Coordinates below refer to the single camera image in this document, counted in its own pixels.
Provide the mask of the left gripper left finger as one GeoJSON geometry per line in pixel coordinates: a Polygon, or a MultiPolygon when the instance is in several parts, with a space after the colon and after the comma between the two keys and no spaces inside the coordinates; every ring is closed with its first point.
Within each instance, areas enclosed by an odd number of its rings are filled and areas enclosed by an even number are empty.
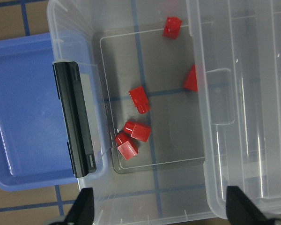
{"type": "Polygon", "coordinates": [[[94,222],[93,188],[83,188],[65,217],[65,225],[92,225],[94,222]]]}

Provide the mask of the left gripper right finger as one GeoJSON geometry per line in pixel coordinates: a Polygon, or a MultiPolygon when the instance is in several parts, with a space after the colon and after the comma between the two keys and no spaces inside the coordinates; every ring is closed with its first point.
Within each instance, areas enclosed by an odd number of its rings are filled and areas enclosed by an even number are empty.
{"type": "Polygon", "coordinates": [[[226,215],[231,225],[271,224],[238,186],[227,186],[226,215]]]}

